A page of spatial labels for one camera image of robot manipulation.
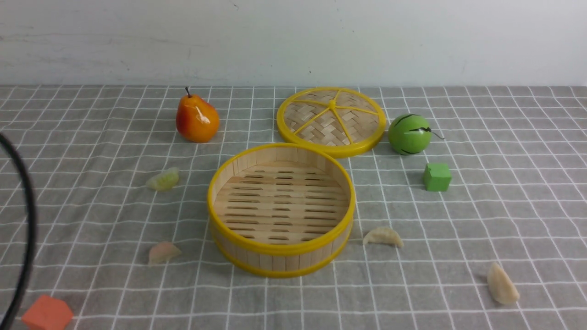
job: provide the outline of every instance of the green wooden block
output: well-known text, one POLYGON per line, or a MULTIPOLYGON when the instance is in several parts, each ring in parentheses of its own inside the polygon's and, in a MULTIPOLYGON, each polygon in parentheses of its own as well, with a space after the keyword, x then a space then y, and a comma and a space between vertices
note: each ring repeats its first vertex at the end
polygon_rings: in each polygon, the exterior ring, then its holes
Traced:
POLYGON ((424 170, 424 185, 428 191, 447 191, 450 180, 448 165, 444 163, 428 163, 424 170))

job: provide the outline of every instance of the white wall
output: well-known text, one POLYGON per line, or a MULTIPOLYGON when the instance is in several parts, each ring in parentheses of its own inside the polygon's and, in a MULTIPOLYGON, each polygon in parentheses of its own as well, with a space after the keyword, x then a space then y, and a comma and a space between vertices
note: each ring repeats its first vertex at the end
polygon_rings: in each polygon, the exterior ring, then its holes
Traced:
POLYGON ((586 0, 0 0, 0 83, 585 85, 586 0))

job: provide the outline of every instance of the yellow rim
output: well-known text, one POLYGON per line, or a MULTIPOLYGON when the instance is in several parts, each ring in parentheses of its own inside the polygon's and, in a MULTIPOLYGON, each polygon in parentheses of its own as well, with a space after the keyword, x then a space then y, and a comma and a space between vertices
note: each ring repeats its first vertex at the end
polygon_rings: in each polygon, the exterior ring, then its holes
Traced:
POLYGON ((348 175, 348 173, 346 172, 344 167, 342 167, 340 165, 340 163, 338 161, 336 161, 334 158, 332 158, 331 156, 328 156, 327 154, 325 154, 319 150, 316 150, 314 148, 311 148, 311 147, 298 146, 298 145, 290 144, 290 143, 271 143, 271 144, 265 144, 263 146, 258 146, 258 147, 254 147, 254 148, 245 150, 244 152, 227 160, 218 169, 218 171, 216 171, 216 173, 214 174, 214 177, 212 177, 212 180, 210 181, 210 186, 208 188, 207 204, 208 204, 208 212, 210 214, 210 220, 213 222, 213 224, 215 225, 218 232, 220 234, 222 234, 224 237, 226 237, 227 239, 229 239, 234 244, 236 244, 239 247, 242 247, 246 250, 261 253, 261 254, 292 256, 292 255, 298 255, 298 254, 303 254, 303 253, 317 250, 318 248, 321 248, 324 245, 332 242, 334 239, 336 239, 336 237, 338 237, 342 233, 342 231, 344 231, 346 229, 346 227, 349 225, 349 223, 353 220, 353 215, 355 213, 355 189, 352 185, 352 181, 350 179, 350 176, 348 175), (338 223, 338 225, 336 225, 336 227, 332 228, 328 233, 326 233, 318 238, 315 238, 311 241, 307 241, 307 242, 299 243, 299 244, 271 245, 271 244, 259 243, 259 242, 255 242, 255 241, 249 240, 247 238, 244 238, 243 236, 240 236, 239 234, 236 234, 235 232, 230 230, 220 220, 218 214, 214 210, 214 205, 212 203, 212 188, 216 184, 216 181, 217 181, 220 173, 222 173, 222 171, 229 164, 231 164, 235 159, 237 159, 239 157, 242 157, 246 154, 253 153, 258 150, 268 149, 268 148, 277 148, 277 147, 302 148, 302 149, 306 149, 306 150, 315 152, 317 154, 320 154, 321 156, 323 156, 324 158, 326 158, 327 160, 332 162, 344 175, 346 183, 350 187, 350 189, 349 189, 350 190, 349 208, 346 211, 345 216, 338 223))
MULTIPOLYGON (((313 100, 296 100, 296 102, 316 103, 316 104, 323 103, 323 102, 313 101, 313 100)), ((362 154, 362 153, 374 148, 381 141, 381 138, 382 138, 383 134, 385 133, 385 125, 386 125, 386 121, 387 121, 387 119, 385 117, 385 113, 383 112, 381 107, 375 101, 373 101, 370 97, 368 97, 362 93, 359 93, 356 90, 339 88, 339 87, 311 88, 311 89, 303 90, 301 92, 298 92, 298 93, 288 97, 280 105, 279 110, 277 111, 276 120, 277 120, 277 128, 279 130, 279 134, 281 135, 281 137, 283 137, 283 139, 286 142, 295 143, 295 144, 301 145, 303 147, 306 147, 307 149, 319 150, 319 151, 322 151, 322 152, 324 152, 334 158, 352 157, 352 156, 356 156, 358 154, 362 154), (354 107, 347 107, 347 106, 336 106, 335 109, 353 109, 353 110, 358 110, 358 111, 367 112, 367 113, 371 113, 373 115, 376 115, 379 118, 379 124, 377 126, 377 129, 373 133, 373 135, 371 135, 367 139, 362 140, 361 142, 354 143, 353 140, 350 138, 349 133, 347 132, 345 125, 342 123, 338 113, 335 110, 331 110, 328 107, 322 113, 320 113, 320 114, 314 116, 313 118, 311 118, 310 120, 308 120, 304 124, 304 126, 300 127, 300 129, 298 129, 296 132, 292 132, 285 124, 285 119, 284 119, 285 109, 287 109, 287 107, 291 103, 293 103, 294 100, 299 98, 300 96, 307 94, 307 93, 320 91, 320 90, 337 90, 337 93, 336 93, 336 96, 334 99, 335 104, 336 104, 336 98, 338 97, 338 94, 340 94, 340 92, 346 92, 346 93, 358 95, 358 96, 362 97, 365 101, 369 102, 369 104, 375 109, 375 112, 371 112, 371 111, 368 111, 365 109, 354 108, 354 107), (348 145, 348 146, 324 146, 321 144, 316 144, 316 143, 306 141, 296 135, 297 132, 299 132, 301 129, 303 129, 305 126, 307 126, 309 123, 314 121, 317 117, 319 117, 323 113, 327 112, 328 110, 333 111, 334 115, 336 116, 336 119, 338 120, 339 124, 342 126, 342 129, 345 131, 345 134, 347 135, 347 137, 349 138, 350 145, 348 145)))
POLYGON ((346 246, 346 243, 349 240, 349 236, 350 236, 350 230, 349 230, 349 234, 345 237, 345 241, 328 258, 322 260, 321 262, 315 264, 314 266, 304 268, 302 270, 297 270, 297 271, 268 271, 268 270, 262 270, 260 268, 252 267, 252 266, 247 265, 247 264, 237 260, 236 258, 233 258, 232 256, 230 256, 226 252, 226 250, 224 250, 222 248, 222 246, 218 243, 218 241, 216 240, 216 237, 213 236, 212 238, 213 238, 214 242, 216 243, 216 246, 218 247, 220 252, 224 255, 224 257, 226 259, 228 259, 231 263, 236 265, 237 267, 239 267, 245 271, 251 272, 255 275, 259 275, 259 276, 263 276, 263 277, 288 278, 288 277, 298 277, 298 276, 308 275, 308 274, 313 273, 313 272, 319 270, 320 268, 328 265, 332 260, 334 260, 336 257, 338 257, 338 255, 342 252, 342 250, 346 246))

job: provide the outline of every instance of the green ball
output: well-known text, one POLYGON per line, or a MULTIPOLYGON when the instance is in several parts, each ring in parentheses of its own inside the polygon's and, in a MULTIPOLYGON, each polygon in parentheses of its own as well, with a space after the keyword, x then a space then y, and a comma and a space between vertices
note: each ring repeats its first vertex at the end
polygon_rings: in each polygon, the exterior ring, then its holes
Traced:
POLYGON ((387 136, 392 148, 399 154, 417 154, 430 144, 431 132, 424 117, 406 113, 394 119, 387 136))

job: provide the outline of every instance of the yellow plastic spoke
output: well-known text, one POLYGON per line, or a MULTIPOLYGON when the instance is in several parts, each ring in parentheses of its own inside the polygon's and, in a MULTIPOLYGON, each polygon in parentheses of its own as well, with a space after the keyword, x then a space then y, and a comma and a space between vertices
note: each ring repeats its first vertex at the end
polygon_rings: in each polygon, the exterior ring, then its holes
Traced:
POLYGON ((324 103, 324 102, 320 102, 320 101, 314 101, 314 100, 293 100, 292 102, 310 103, 310 104, 313 104, 313 105, 321 105, 321 106, 328 107, 328 103, 324 103))
POLYGON ((334 95, 334 99, 332 99, 334 101, 334 104, 336 104, 336 100, 338 100, 339 94, 340 94, 340 89, 336 92, 336 95, 334 95))
POLYGON ((310 125, 314 120, 316 120, 316 118, 320 117, 321 115, 324 115, 328 110, 330 110, 330 108, 328 106, 326 106, 326 109, 320 111, 320 113, 318 113, 316 116, 310 118, 310 120, 305 122, 300 128, 296 129, 294 134, 298 134, 301 130, 303 130, 308 125, 310 125))
POLYGON ((345 131, 346 137, 349 138, 349 143, 350 144, 353 144, 353 139, 350 137, 349 131, 346 130, 346 126, 342 122, 342 118, 340 118, 340 116, 338 115, 338 113, 334 109, 332 109, 332 113, 334 113, 336 119, 338 119, 338 122, 340 123, 340 126, 342 127, 342 130, 345 131))
POLYGON ((365 110, 365 109, 361 109, 359 107, 354 107, 354 106, 336 106, 338 109, 350 109, 350 110, 357 110, 357 111, 361 111, 361 112, 365 112, 365 113, 370 113, 371 115, 375 115, 377 116, 376 112, 373 111, 369 111, 369 110, 365 110))

